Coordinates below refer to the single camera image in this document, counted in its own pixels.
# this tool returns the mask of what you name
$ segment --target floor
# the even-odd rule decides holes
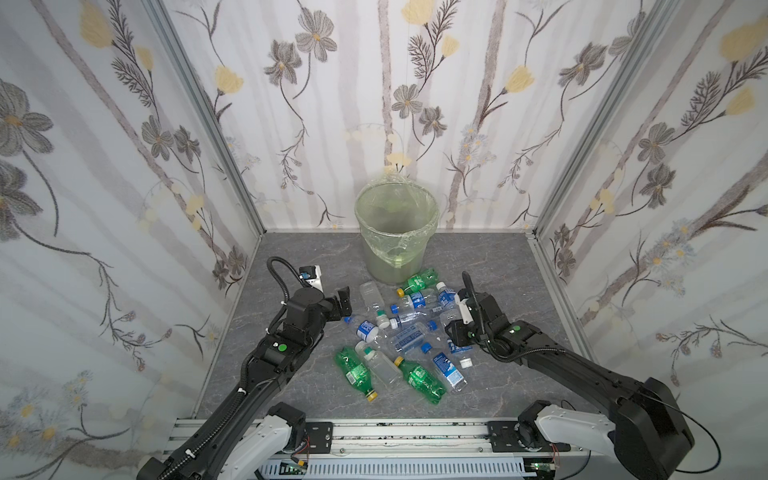
[[[208,418],[236,384],[240,362],[261,339],[278,310],[282,295],[266,271],[267,257],[279,255],[296,268],[320,265],[326,293],[349,285],[353,309],[362,312],[365,308],[358,286],[370,280],[362,260],[362,242],[358,233],[266,235],[212,368],[198,418]],[[477,291],[492,294],[510,321],[533,323],[561,345],[570,346],[525,235],[437,233],[427,246],[424,266],[435,267],[440,279],[457,291],[462,286],[462,271],[467,270]],[[296,286],[288,285],[291,290]],[[379,289],[386,302],[396,299],[392,287],[379,284]],[[379,398],[369,403],[333,362],[340,348],[356,342],[343,324],[328,323],[325,339],[312,357],[258,416],[279,401],[303,410],[312,419],[516,416],[536,399],[556,403],[566,399],[577,409],[594,410],[547,376],[517,364],[498,363],[483,352],[477,352],[475,366],[464,371],[468,387],[449,393],[436,406],[404,382],[389,391],[379,391]]]

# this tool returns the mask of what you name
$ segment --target clear plastic bottle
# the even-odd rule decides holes
[[[410,386],[424,394],[431,403],[440,403],[440,399],[445,395],[445,386],[433,374],[418,363],[409,362],[401,356],[395,359],[395,365]]]
[[[432,344],[424,342],[421,346],[425,358],[432,362],[446,382],[457,392],[461,392],[467,386],[467,380],[448,358],[445,352],[433,349]]]
[[[371,348],[365,342],[359,342],[355,345],[355,351],[373,372],[373,375],[385,385],[393,385],[400,378],[400,370],[384,352]]]
[[[397,294],[405,296],[407,293],[416,293],[428,286],[434,286],[436,283],[437,272],[435,272],[434,268],[428,268],[409,278],[402,285],[402,288],[397,289]]]
[[[377,312],[386,308],[384,299],[376,282],[365,282],[360,286],[360,295],[362,295],[362,301],[365,303],[369,312]]]

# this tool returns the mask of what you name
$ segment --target wire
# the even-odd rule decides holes
[[[573,477],[575,477],[576,475],[578,475],[578,474],[582,473],[582,472],[584,471],[584,469],[585,469],[585,468],[587,468],[587,464],[589,463],[589,459],[590,459],[590,458],[592,458],[592,451],[591,451],[591,450],[590,450],[590,451],[589,451],[589,453],[587,454],[587,461],[586,461],[586,462],[584,462],[584,464],[581,466],[581,468],[580,468],[580,469],[578,469],[576,472],[573,472],[573,473],[571,473],[571,474],[570,474],[569,476],[567,476],[567,477],[563,477],[563,478],[560,478],[560,480],[567,480],[568,478],[573,478]]]

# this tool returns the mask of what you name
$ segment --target water bottle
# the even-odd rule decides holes
[[[416,391],[421,392],[431,403],[437,405],[445,395],[445,387],[427,369],[416,362],[409,362],[401,356],[395,359],[395,365],[402,372],[402,377]]]
[[[345,346],[336,354],[334,360],[339,368],[341,368],[349,384],[355,390],[364,393],[369,402],[372,402],[379,396],[373,389],[371,372],[362,364],[354,350]]]
[[[362,301],[365,303],[369,312],[377,312],[384,310],[384,299],[376,282],[365,282],[360,286],[360,294],[362,295]]]
[[[405,296],[407,293],[416,293],[428,286],[434,286],[436,283],[437,272],[435,272],[434,268],[428,268],[427,270],[423,270],[422,272],[417,273],[416,275],[409,278],[402,285],[402,288],[397,289],[397,294],[400,296]]]
[[[449,360],[445,352],[432,348],[432,344],[424,342],[421,346],[424,356],[437,367],[438,372],[445,378],[448,384],[457,392],[461,392],[467,386],[467,381],[456,366]]]
[[[362,357],[373,375],[385,385],[393,385],[400,378],[400,370],[384,352],[371,348],[365,342],[359,342],[355,345],[355,351]]]
[[[473,365],[472,346],[456,346],[451,339],[448,339],[448,350],[453,355],[453,358],[458,360],[458,366],[461,368],[468,369]]]

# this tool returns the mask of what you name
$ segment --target floral wallpaper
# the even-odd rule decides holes
[[[717,437],[723,464],[704,478],[765,466],[767,15],[682,2],[538,232],[598,360],[665,381]],[[681,468],[713,464],[694,435]]]
[[[384,169],[441,228],[532,229],[653,6],[164,3],[270,230],[355,229]]]
[[[0,5],[0,463],[135,478],[257,238],[141,5]]]

